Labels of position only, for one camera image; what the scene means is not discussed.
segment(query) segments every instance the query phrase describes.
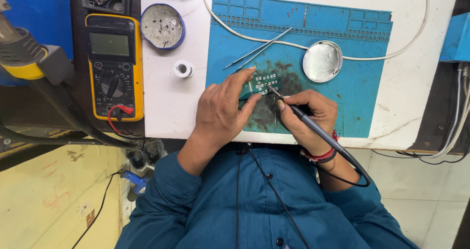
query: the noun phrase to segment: metal bracket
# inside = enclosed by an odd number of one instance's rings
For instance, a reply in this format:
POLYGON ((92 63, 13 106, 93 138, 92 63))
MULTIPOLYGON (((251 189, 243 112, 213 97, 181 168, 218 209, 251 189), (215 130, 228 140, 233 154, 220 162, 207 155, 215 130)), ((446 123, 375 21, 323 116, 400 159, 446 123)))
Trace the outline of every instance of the metal bracket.
POLYGON ((11 9, 11 6, 6 0, 0 0, 0 12, 8 11, 11 9))

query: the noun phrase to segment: person's left hand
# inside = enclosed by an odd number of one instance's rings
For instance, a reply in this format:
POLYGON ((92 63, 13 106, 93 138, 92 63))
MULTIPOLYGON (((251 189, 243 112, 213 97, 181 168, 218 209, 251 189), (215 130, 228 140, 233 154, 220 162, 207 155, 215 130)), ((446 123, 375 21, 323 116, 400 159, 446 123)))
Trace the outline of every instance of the person's left hand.
POLYGON ((248 123, 261 94, 253 94, 238 110, 238 97, 245 82, 253 79, 256 67, 228 76, 222 84, 211 84, 197 103, 196 127, 193 134, 218 151, 237 136, 248 123))
POLYGON ((253 79, 256 67, 228 76, 222 84, 211 84, 197 103, 196 126, 178 154, 181 166, 199 175, 222 146, 237 136, 248 123, 261 94, 250 96, 238 110, 243 84, 253 79))

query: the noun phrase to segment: blue shirt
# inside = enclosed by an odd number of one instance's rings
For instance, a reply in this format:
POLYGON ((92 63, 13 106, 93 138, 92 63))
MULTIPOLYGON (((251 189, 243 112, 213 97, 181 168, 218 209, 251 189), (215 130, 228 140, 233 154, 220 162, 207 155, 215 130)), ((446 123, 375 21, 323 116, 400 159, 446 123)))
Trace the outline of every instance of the blue shirt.
MULTIPOLYGON (((296 153, 254 149, 255 156, 311 249, 417 249, 380 203, 372 183, 324 191, 315 171, 296 153)), ((136 200, 117 249, 235 247, 235 194, 239 157, 217 154, 200 177, 181 168, 177 153, 155 164, 155 175, 136 200)), ((250 154, 239 177, 240 249, 306 248, 291 219, 250 154), (283 239, 282 246, 276 244, 283 239)))

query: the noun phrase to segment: black probe handle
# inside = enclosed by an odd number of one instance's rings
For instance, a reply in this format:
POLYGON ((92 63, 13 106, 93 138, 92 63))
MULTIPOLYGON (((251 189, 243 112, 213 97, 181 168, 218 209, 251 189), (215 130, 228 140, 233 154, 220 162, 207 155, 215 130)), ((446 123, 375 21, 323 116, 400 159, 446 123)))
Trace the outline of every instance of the black probe handle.
POLYGON ((366 184, 364 186, 369 186, 371 183, 371 179, 369 174, 364 170, 364 168, 357 162, 357 160, 352 156, 344 147, 341 146, 331 135, 329 135, 323 128, 321 128, 314 120, 312 120, 306 113, 304 113, 299 107, 296 105, 288 104, 295 115, 310 129, 312 129, 316 134, 318 134, 323 140, 325 140, 332 148, 338 151, 338 153, 343 156, 348 162, 350 162, 364 177, 366 180, 366 184))

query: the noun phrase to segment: white table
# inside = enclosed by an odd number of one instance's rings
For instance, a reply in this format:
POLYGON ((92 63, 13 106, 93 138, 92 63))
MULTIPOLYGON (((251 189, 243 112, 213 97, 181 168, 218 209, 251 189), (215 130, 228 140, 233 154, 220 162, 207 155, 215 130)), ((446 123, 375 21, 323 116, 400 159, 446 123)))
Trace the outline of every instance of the white table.
MULTIPOLYGON (((418 31, 425 0, 292 0, 315 4, 392 11, 388 52, 406 45, 418 31)), ((172 51, 143 40, 145 135, 188 138, 195 125, 199 96, 205 87, 210 19, 203 0, 141 0, 141 8, 166 3, 179 11, 186 38, 172 51), (197 68, 178 78, 173 64, 186 60, 197 68)), ((340 138, 345 147, 403 150, 416 139, 455 0, 431 0, 420 38, 403 54, 385 61, 368 138, 340 138)), ((290 134, 241 132, 235 141, 294 144, 290 134)))

